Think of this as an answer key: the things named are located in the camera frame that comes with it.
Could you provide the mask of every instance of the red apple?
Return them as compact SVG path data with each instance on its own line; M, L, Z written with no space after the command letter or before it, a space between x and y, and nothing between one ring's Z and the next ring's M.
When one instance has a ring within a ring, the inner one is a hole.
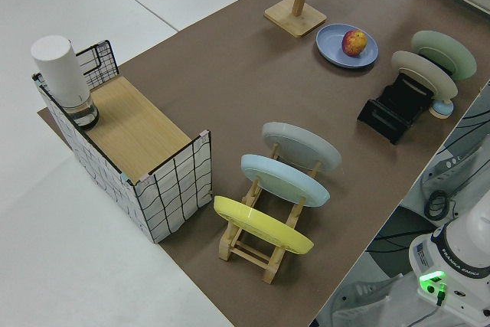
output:
M366 34L361 30L350 30L345 32L342 38L342 51L349 57L357 57L368 44Z

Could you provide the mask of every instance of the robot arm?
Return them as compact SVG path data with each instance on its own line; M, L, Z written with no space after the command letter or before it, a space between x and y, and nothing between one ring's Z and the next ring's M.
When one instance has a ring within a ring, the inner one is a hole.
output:
M469 325L490 325L490 191L460 218L410 245L410 265L419 279L418 293Z

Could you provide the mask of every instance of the plate stand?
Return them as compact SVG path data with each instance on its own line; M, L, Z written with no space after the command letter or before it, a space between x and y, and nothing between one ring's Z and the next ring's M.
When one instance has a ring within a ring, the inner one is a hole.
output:
M305 0L283 0L268 8L264 16L295 38L302 38L325 23L327 16L305 3Z
M270 154L271 159L278 159L278 148L279 144L275 143ZM314 178L318 173L320 166L321 162L318 162L313 170L310 171L309 176ZM258 184L259 180L255 179L245 197L242 198L243 204L252 208L255 206L257 200L259 199L260 193L262 192L262 188L259 187ZM293 229L296 227L296 223L298 222L299 215L301 214L305 202L306 199L302 198L298 204L294 204L292 206L292 210L289 213L288 219L286 220L286 225ZM236 255L249 260L250 262L264 269L262 280L271 284L277 270L279 269L279 266L281 265L281 262L283 261L286 249L284 247L275 247L272 255L267 256L266 254L259 252L257 249L254 249L240 241L242 230L243 229L241 227L238 227L230 221L228 222L227 229L220 239L219 257L222 260L228 260L230 255L235 253Z

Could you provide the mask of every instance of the yellow plate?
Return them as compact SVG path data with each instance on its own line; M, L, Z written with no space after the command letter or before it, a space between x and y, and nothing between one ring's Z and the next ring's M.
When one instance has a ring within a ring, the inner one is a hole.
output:
M305 254L313 248L313 242L292 227L240 202L216 196L214 210L252 235L289 252Z

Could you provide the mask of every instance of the brown mat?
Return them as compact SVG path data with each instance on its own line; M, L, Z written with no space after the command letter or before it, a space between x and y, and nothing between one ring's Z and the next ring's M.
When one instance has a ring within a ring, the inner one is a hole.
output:
M425 164L490 75L488 17L456 0L306 0L327 24L366 30L380 54L367 70L327 62L317 30L295 39L263 17L281 0L240 0L124 63L121 73L189 136L212 131L214 193L240 200L250 183L240 171L246 153L266 155L262 125L291 123L332 143L343 156L317 179L332 199L305 208L297 229L315 247L287 254L272 285L238 257L218 259L226 226L208 205L162 247L238 326L307 326L410 189ZM424 113L392 146L356 118L396 72L393 52L410 50L412 35L435 30L475 55L478 73L459 82L456 111L446 120ZM258 208L285 219L290 206L264 194Z

